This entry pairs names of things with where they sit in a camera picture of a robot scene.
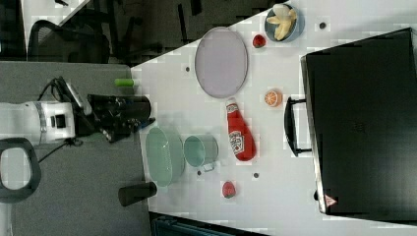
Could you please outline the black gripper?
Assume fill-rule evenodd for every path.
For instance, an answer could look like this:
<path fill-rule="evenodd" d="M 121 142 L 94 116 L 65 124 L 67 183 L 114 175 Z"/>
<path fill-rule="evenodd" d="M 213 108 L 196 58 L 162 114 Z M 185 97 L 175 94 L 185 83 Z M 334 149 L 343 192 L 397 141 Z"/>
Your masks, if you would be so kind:
<path fill-rule="evenodd" d="M 131 111 L 134 97 L 89 94 L 92 114 L 78 113 L 75 116 L 76 136 L 80 138 L 100 133 L 110 143 L 115 143 L 151 125 L 155 121 L 154 117 L 139 120 Z"/>

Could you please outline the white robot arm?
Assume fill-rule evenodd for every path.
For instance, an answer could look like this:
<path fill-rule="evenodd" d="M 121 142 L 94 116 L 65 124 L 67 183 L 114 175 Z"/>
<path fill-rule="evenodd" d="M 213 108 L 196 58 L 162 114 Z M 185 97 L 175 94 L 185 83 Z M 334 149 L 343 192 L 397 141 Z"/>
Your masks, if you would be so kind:
<path fill-rule="evenodd" d="M 145 96 L 90 94 L 88 100 L 28 101 L 1 104 L 1 202 L 15 204 L 34 194 L 41 181 L 35 148 L 76 145 L 78 138 L 101 134 L 115 143 L 151 124 Z"/>

